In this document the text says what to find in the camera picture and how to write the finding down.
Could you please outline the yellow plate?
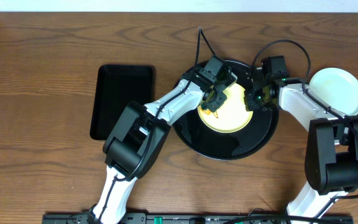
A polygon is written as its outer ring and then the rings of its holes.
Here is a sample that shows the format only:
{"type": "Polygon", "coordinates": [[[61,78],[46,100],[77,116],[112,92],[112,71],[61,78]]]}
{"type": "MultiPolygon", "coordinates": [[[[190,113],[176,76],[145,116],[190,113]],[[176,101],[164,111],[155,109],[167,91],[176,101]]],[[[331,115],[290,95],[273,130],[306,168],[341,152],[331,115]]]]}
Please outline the yellow plate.
{"type": "Polygon", "coordinates": [[[233,84],[225,89],[223,93],[227,100],[215,112],[203,110],[199,106],[197,110],[202,122],[219,133],[233,133],[247,126],[253,112],[246,110],[244,91],[245,88],[239,84],[233,84]]]}

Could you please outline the light green plate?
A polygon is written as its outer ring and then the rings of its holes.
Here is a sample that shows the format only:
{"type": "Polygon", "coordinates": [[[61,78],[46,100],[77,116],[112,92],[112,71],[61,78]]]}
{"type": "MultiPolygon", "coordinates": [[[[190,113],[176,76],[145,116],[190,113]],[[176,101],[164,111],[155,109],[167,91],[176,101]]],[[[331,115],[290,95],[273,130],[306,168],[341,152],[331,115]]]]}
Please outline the light green plate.
{"type": "Polygon", "coordinates": [[[350,116],[358,114],[358,79],[351,73],[340,68],[324,68],[313,75],[309,87],[334,109],[350,116]]]}

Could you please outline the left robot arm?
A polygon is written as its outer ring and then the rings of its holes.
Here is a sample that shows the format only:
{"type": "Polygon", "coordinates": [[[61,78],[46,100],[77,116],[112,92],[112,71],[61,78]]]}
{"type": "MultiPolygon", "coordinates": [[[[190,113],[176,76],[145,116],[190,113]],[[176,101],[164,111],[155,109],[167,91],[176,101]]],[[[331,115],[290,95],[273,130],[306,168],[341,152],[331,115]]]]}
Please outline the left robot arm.
{"type": "Polygon", "coordinates": [[[213,109],[218,109],[226,100],[223,91],[236,81],[230,69],[202,68],[184,74],[172,91],[154,102],[129,103],[104,143],[106,183],[87,222],[118,223],[135,182],[153,166],[172,124],[204,101],[213,100],[213,109]]]}

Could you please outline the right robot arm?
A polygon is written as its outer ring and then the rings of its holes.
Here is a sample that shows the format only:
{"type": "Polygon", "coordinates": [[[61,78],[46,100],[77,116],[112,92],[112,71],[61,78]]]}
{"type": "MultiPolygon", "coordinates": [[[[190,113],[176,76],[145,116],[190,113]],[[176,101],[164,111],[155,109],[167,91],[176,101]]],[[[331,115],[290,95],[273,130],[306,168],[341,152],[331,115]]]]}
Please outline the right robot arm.
{"type": "Polygon", "coordinates": [[[308,132],[306,184],[286,207],[289,223],[317,222],[338,200],[358,198],[358,115],[333,108],[300,78],[253,80],[244,98],[247,110],[284,110],[308,132]]]}

